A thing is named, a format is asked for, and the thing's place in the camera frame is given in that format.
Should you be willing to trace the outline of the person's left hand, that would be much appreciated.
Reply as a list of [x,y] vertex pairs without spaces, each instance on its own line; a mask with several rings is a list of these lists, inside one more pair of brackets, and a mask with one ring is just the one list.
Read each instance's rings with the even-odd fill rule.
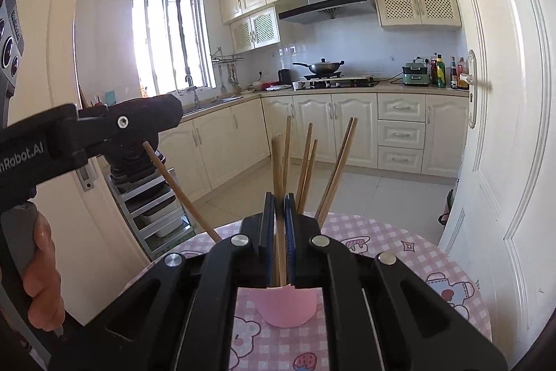
[[41,213],[38,213],[33,238],[37,249],[23,275],[25,292],[32,298],[28,319],[36,329],[55,331],[64,322],[65,307],[56,266],[56,246],[50,224]]

